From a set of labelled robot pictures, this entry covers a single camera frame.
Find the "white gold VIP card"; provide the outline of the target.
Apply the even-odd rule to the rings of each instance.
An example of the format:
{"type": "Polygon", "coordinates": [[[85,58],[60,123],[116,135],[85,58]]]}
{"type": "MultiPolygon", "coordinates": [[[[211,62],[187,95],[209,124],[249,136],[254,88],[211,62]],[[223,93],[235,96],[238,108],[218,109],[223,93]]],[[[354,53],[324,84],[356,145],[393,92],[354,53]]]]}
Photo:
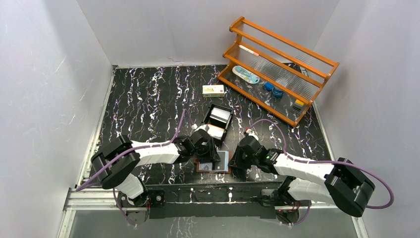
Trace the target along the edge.
{"type": "Polygon", "coordinates": [[[198,171],[211,172],[213,171],[213,163],[198,163],[198,171]]]}

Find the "brown leather card holder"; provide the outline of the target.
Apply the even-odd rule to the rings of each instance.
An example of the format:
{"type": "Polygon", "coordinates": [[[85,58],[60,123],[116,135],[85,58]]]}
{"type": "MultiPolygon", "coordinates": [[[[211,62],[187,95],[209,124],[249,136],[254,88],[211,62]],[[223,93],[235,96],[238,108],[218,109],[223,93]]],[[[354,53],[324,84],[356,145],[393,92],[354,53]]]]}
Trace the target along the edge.
{"type": "Polygon", "coordinates": [[[194,163],[196,164],[196,171],[199,173],[221,173],[221,174],[230,174],[231,168],[228,166],[229,161],[231,160],[230,152],[229,151],[218,151],[218,155],[220,156],[221,160],[219,162],[213,162],[213,171],[205,172],[205,171],[198,171],[198,161],[195,160],[194,163]]]}

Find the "black card tray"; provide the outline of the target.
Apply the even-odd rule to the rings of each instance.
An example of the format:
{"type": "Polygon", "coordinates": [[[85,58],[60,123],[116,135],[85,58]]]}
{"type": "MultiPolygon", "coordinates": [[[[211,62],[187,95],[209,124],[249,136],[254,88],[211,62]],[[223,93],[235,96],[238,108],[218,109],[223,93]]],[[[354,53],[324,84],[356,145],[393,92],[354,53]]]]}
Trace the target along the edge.
{"type": "Polygon", "coordinates": [[[211,104],[209,106],[209,108],[208,108],[208,110],[207,110],[207,112],[205,114],[205,117],[202,120],[202,123],[201,124],[212,124],[212,125],[215,125],[215,126],[218,126],[218,127],[224,129],[224,135],[223,135],[223,137],[221,139],[213,138],[214,139],[214,142],[215,142],[215,145],[217,147],[221,147],[222,146],[222,144],[223,144],[223,142],[224,142],[224,140],[226,138],[226,135],[227,135],[227,132],[228,132],[228,128],[229,128],[229,126],[231,124],[232,118],[233,118],[233,109],[228,108],[228,107],[225,107],[225,106],[217,105],[217,104],[211,104]],[[211,111],[212,111],[212,109],[214,107],[221,108],[221,109],[230,111],[231,112],[230,121],[228,123],[222,123],[222,122],[217,121],[215,119],[211,119],[210,118],[210,113],[211,113],[211,111]]]}

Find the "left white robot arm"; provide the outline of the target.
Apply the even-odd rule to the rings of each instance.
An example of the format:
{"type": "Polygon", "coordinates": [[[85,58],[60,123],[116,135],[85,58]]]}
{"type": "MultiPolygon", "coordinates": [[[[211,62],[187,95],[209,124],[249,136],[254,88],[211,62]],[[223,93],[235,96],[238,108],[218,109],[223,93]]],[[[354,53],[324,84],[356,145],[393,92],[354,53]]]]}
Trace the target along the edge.
{"type": "Polygon", "coordinates": [[[143,206],[148,200],[148,192],[144,183],[132,173],[136,167],[185,163],[191,159],[201,163],[220,161],[214,139],[204,129],[163,143],[131,141],[122,135],[101,147],[91,163],[103,189],[116,189],[135,206],[143,206]]]}

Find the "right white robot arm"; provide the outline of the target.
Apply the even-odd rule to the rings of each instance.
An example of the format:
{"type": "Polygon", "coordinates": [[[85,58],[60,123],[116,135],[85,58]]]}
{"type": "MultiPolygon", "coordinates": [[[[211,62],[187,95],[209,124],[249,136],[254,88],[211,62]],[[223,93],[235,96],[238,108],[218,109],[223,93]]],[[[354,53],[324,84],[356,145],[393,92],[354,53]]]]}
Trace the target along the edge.
{"type": "Polygon", "coordinates": [[[350,216],[361,217],[375,190],[374,183],[350,160],[315,161],[292,156],[282,149],[265,148],[253,136],[238,143],[229,166],[242,170],[256,166],[285,177],[279,188],[261,191],[257,200],[263,206],[307,200],[335,205],[350,216]]]}

